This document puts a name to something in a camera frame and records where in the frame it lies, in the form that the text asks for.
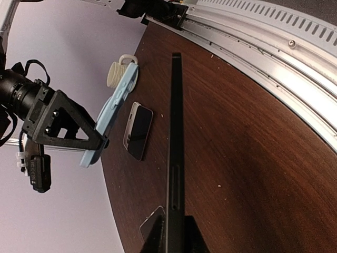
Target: phone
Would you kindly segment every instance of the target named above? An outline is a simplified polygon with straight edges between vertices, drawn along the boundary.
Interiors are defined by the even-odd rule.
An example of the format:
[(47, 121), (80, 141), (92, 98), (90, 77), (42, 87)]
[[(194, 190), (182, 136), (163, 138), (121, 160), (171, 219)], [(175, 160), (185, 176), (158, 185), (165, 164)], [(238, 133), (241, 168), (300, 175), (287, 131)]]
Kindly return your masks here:
[(165, 210), (162, 206), (157, 207), (157, 209), (139, 227), (144, 241), (146, 241), (150, 235), (153, 225), (158, 217), (160, 217), (163, 221), (165, 220)]
[(142, 160), (152, 118), (153, 111), (137, 102), (133, 103), (124, 133), (123, 145), (137, 161)]

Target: camera lens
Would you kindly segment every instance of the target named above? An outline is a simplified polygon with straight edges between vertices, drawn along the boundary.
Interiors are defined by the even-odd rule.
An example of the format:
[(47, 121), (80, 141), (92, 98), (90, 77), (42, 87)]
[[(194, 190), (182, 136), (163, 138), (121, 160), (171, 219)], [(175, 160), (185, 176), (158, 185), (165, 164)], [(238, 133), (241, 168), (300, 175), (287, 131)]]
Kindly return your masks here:
[(12, 70), (5, 70), (0, 75), (0, 101), (20, 119), (25, 120), (40, 87)]

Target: dark wood surface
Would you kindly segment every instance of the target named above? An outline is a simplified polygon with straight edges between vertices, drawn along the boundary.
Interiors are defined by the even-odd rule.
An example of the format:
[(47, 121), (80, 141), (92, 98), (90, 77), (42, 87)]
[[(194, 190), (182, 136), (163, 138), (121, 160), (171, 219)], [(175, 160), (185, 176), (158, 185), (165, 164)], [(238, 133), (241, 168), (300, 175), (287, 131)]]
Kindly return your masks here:
[[(255, 82), (197, 45), (150, 24), (140, 78), (102, 157), (126, 253), (165, 205), (171, 54), (183, 55), (186, 214), (211, 252), (337, 252), (337, 156)], [(132, 103), (155, 112), (145, 159), (122, 138)]]

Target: curved metal frame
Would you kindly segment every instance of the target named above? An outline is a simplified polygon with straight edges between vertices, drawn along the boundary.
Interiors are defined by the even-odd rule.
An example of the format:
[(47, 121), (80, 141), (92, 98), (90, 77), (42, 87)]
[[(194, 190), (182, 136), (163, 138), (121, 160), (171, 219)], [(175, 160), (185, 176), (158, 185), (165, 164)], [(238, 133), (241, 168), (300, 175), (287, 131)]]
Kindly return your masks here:
[(261, 1), (222, 1), (185, 3), (182, 30), (166, 28), (252, 78), (337, 152), (337, 27)]

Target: white backdrop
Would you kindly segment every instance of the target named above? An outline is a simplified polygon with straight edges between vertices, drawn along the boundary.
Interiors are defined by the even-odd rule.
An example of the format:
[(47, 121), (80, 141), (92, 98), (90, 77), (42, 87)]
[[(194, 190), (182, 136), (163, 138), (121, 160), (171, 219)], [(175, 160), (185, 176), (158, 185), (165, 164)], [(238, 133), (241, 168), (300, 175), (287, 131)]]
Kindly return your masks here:
[[(123, 0), (114, 0), (116, 9)], [(96, 118), (113, 90), (106, 76), (121, 54), (133, 54), (145, 26), (108, 7), (79, 0), (20, 3), (9, 35), (7, 68), (43, 62), (51, 87), (61, 89)], [(38, 66), (30, 79), (45, 80)], [(52, 187), (33, 191), (16, 168), (16, 148), (0, 148), (0, 252), (123, 252), (102, 165), (78, 166), (81, 153), (47, 151)]]

